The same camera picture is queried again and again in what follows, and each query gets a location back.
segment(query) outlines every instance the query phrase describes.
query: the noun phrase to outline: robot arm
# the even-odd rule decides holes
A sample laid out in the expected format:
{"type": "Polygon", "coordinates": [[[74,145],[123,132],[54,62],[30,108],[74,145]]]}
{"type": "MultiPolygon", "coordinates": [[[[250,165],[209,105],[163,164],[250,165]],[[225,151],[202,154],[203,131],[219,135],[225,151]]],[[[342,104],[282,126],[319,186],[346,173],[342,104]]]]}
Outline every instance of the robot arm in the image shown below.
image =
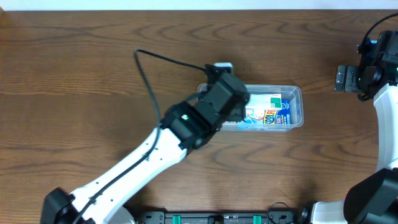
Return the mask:
{"type": "Polygon", "coordinates": [[[398,32],[381,32],[358,52],[358,67],[339,66],[335,90],[359,90],[361,101],[374,100],[379,123],[376,173],[351,188],[345,200],[314,203],[307,219],[313,224],[398,223],[398,172],[393,170],[398,167],[398,32]]]}
{"type": "Polygon", "coordinates": [[[147,159],[143,158],[152,148],[157,128],[136,150],[91,183],[70,194],[60,188],[50,192],[40,223],[113,222],[122,205],[155,176],[205,145],[225,121],[241,121],[250,94],[232,74],[232,65],[206,65],[205,73],[207,92],[169,108],[161,121],[159,141],[147,159]],[[188,101],[194,98],[197,102],[192,106],[188,101]]]}

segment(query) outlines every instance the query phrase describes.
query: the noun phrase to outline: green connector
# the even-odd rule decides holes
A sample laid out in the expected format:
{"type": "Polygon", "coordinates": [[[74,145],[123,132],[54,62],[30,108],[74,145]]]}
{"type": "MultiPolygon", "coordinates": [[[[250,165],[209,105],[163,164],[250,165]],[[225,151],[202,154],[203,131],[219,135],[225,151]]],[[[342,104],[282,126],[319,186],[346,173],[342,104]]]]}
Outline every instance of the green connector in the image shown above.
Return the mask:
{"type": "Polygon", "coordinates": [[[253,215],[253,224],[261,224],[261,216],[253,215]]]}
{"type": "Polygon", "coordinates": [[[173,224],[181,224],[181,216],[174,215],[173,216],[173,224]]]}

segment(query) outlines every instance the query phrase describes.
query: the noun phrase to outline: blue package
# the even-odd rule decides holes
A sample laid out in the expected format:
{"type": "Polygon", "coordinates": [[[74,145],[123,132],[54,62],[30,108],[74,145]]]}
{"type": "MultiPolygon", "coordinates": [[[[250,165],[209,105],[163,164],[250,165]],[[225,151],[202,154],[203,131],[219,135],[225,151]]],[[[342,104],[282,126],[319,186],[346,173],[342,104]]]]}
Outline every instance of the blue package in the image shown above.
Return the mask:
{"type": "Polygon", "coordinates": [[[275,120],[276,124],[291,124],[289,100],[282,100],[282,109],[277,112],[275,120]]]}

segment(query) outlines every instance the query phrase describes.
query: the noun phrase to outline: transparent plastic bin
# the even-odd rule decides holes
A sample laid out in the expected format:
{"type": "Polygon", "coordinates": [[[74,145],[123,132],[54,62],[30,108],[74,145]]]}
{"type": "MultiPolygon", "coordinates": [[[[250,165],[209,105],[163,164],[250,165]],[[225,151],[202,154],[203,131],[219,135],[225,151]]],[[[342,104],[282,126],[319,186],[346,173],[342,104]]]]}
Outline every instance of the transparent plastic bin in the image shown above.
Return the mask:
{"type": "MultiPolygon", "coordinates": [[[[283,100],[290,101],[290,124],[231,124],[224,123],[222,131],[273,131],[287,132],[304,123],[301,89],[297,86],[282,85],[246,85],[250,94],[281,94],[283,100]]],[[[207,90],[207,84],[201,84],[198,92],[207,90]]]]}

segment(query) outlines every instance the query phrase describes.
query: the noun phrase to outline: wooden table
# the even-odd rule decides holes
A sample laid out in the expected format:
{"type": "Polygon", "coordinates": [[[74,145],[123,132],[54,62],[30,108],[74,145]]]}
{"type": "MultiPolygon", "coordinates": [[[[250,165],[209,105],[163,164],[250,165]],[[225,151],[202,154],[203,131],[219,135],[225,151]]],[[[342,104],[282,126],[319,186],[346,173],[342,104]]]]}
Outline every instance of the wooden table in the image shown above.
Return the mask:
{"type": "MultiPolygon", "coordinates": [[[[251,84],[297,85],[304,125],[289,133],[218,133],[131,203],[266,210],[344,199],[376,168],[372,101],[335,93],[338,65],[392,11],[5,12],[0,21],[0,222],[38,223],[43,198],[91,182],[154,127],[135,48],[195,65],[232,62],[251,84]]],[[[397,19],[381,24],[396,29],[397,19]]],[[[142,57],[162,113],[206,82],[142,57]]]]}

